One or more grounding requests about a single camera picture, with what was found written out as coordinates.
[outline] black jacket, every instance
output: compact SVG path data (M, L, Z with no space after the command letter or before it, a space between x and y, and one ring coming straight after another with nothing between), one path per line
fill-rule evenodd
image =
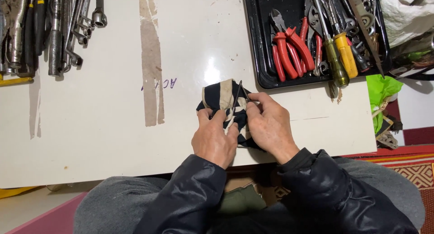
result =
M302 149L279 173L283 186L291 190L282 199L292 211L287 221L276 223L285 214L270 211L234 217L209 232L418 234L386 195L350 176L324 150L311 154ZM225 181L221 167L190 155L149 205L134 233L205 233Z

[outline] black and white striped cloth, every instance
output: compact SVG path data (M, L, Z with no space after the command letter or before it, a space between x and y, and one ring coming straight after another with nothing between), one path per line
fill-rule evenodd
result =
M233 79L229 79L202 88L202 102L196 110L199 111L205 108L210 108L213 112L219 109L225 110L227 119L223 123L224 133L227 134L229 127L236 122L238 123L238 131L240 132L238 135L238 146L261 149L250 135L247 125L247 102L241 90L236 101L235 114L232 113L238 87L239 85Z

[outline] jacket sleeve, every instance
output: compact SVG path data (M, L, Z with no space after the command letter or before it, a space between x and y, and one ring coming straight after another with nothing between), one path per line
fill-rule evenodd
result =
M279 173L284 187L307 208L323 213L339 233L418 234L386 195L350 176L324 150L302 149Z
M190 155L148 206L134 234L203 233L207 210L224 191L223 168Z

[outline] green-handled screwdriver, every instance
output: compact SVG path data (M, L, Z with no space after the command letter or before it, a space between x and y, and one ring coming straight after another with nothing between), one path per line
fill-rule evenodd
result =
M339 56L338 48L336 47L336 43L331 38L330 34L328 34L326 22L324 21L324 16L322 9L319 6L318 0L313 0L316 9L318 10L319 20L321 22L321 26L323 27L324 39L323 46L326 48L327 52L327 61L330 63L330 67L332 69L333 81L336 87L344 88L348 86L350 82L350 78L348 77L347 72L345 71L344 65Z

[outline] hand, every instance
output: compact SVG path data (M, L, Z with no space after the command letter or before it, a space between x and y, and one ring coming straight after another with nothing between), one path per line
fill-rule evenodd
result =
M271 153L279 164L287 163L300 150L292 138L290 113L266 93L250 93L259 101L247 103L250 134L259 147Z
M195 155L226 169L235 158L239 135L238 124L232 124L225 135L223 129L223 122L226 120L225 112L219 110L209 120L211 113L211 109L199 110L199 128L191 140L191 145Z

